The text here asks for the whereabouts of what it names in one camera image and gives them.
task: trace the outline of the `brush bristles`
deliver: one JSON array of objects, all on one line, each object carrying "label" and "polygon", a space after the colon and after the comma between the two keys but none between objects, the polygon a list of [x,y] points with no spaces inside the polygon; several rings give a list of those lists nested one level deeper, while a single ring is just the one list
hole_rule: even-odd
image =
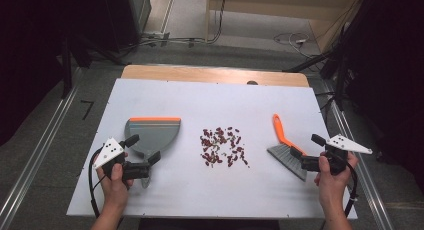
[{"label": "brush bristles", "polygon": [[306,181],[306,170],[302,169],[300,161],[290,154],[289,146],[281,144],[268,148],[267,151],[302,181]]}]

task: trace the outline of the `dustpan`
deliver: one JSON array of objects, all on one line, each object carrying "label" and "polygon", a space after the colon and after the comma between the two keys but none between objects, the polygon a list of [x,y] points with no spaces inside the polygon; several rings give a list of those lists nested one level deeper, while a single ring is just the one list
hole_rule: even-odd
[{"label": "dustpan", "polygon": [[[147,162],[157,152],[163,151],[178,135],[181,118],[176,117],[134,117],[128,119],[125,125],[125,137],[138,135],[140,140],[130,149],[138,153]],[[143,188],[150,183],[148,178],[142,178]]]}]

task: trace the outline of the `hand brush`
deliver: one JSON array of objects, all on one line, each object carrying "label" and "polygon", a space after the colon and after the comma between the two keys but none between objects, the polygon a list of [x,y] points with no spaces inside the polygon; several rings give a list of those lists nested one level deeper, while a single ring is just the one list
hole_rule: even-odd
[{"label": "hand brush", "polygon": [[307,154],[284,136],[283,123],[278,114],[274,114],[273,122],[281,144],[268,148],[267,151],[302,181],[306,181],[307,171],[301,168],[299,159],[302,155],[307,156]]}]

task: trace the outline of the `cable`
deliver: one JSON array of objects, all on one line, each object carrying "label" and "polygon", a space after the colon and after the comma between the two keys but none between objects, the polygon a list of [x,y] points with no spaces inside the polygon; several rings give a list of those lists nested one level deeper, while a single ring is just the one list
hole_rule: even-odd
[{"label": "cable", "polygon": [[216,13],[217,13],[217,11],[216,11],[216,9],[218,8],[218,1],[215,1],[215,17],[214,17],[214,22],[215,22],[215,27],[218,25],[217,23],[216,23],[216,19],[217,19],[217,17],[216,17]]},{"label": "cable", "polygon": [[324,227],[325,227],[325,223],[326,223],[326,221],[325,221],[325,219],[324,219],[324,221],[322,222],[321,227],[319,228],[319,230],[323,230],[323,229],[324,229]]},{"label": "cable", "polygon": [[96,183],[96,185],[94,185],[94,187],[93,187],[93,190],[94,189],[96,189],[96,187],[97,187],[97,185],[99,185],[102,181],[103,181],[103,179],[105,179],[105,177],[106,177],[106,175],[104,175],[97,183]]},{"label": "cable", "polygon": [[335,92],[325,92],[325,93],[316,93],[315,96],[326,96],[326,95],[334,95],[336,94]]},{"label": "cable", "polygon": [[313,69],[311,68],[312,66],[309,66],[309,67],[308,67],[308,69],[309,69],[311,72],[320,72],[320,71],[321,71],[321,69],[324,67],[324,66],[319,67],[319,66],[317,65],[317,63],[314,63],[314,66],[315,66],[316,70],[313,70]]},{"label": "cable", "polygon": [[281,45],[284,45],[283,43],[281,43],[280,42],[280,40],[278,39],[278,37],[280,37],[280,36],[283,36],[283,35],[289,35],[290,34],[290,36],[289,36],[289,44],[290,44],[290,46],[292,46],[298,53],[300,53],[300,54],[302,54],[303,56],[305,56],[305,57],[307,57],[307,58],[312,58],[311,56],[309,56],[309,55],[306,55],[306,54],[304,54],[304,53],[302,53],[301,51],[300,51],[300,48],[302,47],[302,45],[303,45],[303,42],[301,43],[301,44],[299,44],[299,46],[295,46],[293,43],[292,43],[292,40],[291,40],[291,38],[293,37],[293,36],[299,36],[299,35],[303,35],[303,36],[305,36],[306,38],[302,38],[301,40],[304,40],[304,42],[306,42],[306,41],[308,41],[309,40],[309,35],[308,34],[306,34],[306,33],[301,33],[301,32],[298,32],[298,33],[280,33],[280,34],[278,34],[278,35],[276,35],[276,36],[274,36],[274,42],[276,42],[276,43],[278,43],[278,44],[281,44]]},{"label": "cable", "polygon": [[88,166],[88,187],[90,188],[90,196],[91,196],[91,207],[93,208],[94,214],[96,215],[96,218],[98,218],[100,216],[100,211],[99,211],[99,207],[97,206],[96,203],[96,198],[94,196],[94,188],[93,188],[93,163],[94,163],[94,159],[96,158],[96,156],[102,151],[102,149],[98,149],[96,150],[96,152],[94,152],[93,156],[91,156],[90,159],[90,165]]},{"label": "cable", "polygon": [[334,27],[334,25],[336,25],[337,21],[339,21],[344,15],[346,15],[347,13],[349,13],[353,7],[355,6],[356,2],[358,0],[353,0],[352,5],[350,6],[350,8],[348,10],[346,10],[345,12],[343,12],[334,22],[333,24],[331,24],[331,26],[321,35],[319,35],[318,37],[315,37],[315,40],[319,39],[320,37],[326,35],[328,33],[328,31],[330,31],[331,28]]},{"label": "cable", "polygon": [[334,99],[335,99],[335,96],[332,96],[331,98],[329,98],[328,100],[327,100],[327,103],[325,103],[321,108],[320,108],[320,110],[322,110],[322,109],[324,109],[325,107],[327,107],[328,105],[330,105],[331,104],[331,102],[332,101],[334,101]]},{"label": "cable", "polygon": [[347,206],[345,208],[345,215],[347,217],[349,215],[350,210],[352,209],[353,204],[355,203],[355,201],[358,200],[357,199],[358,194],[356,193],[356,189],[358,187],[358,174],[356,173],[356,171],[352,167],[352,165],[350,165],[347,161],[345,161],[345,163],[349,167],[351,175],[352,175],[352,179],[353,179],[353,187],[352,187],[352,190],[350,191],[349,201],[348,201]]},{"label": "cable", "polygon": [[220,14],[219,14],[218,31],[212,39],[208,39],[206,41],[205,38],[168,38],[168,39],[151,38],[151,39],[146,40],[144,42],[140,42],[138,45],[139,46],[149,45],[149,44],[156,43],[156,42],[178,42],[178,43],[182,42],[182,43],[214,44],[219,39],[219,37],[221,36],[221,33],[222,33],[222,19],[223,19],[223,15],[224,15],[225,2],[226,2],[226,0],[222,0]]}]

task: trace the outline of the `black curtain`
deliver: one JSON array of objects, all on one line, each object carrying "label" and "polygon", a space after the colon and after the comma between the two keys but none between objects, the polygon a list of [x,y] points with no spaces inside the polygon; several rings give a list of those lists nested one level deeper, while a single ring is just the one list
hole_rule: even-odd
[{"label": "black curtain", "polygon": [[0,145],[63,76],[48,0],[0,0]]},{"label": "black curtain", "polygon": [[347,47],[350,98],[383,134],[380,150],[424,192],[424,0],[373,0]]}]

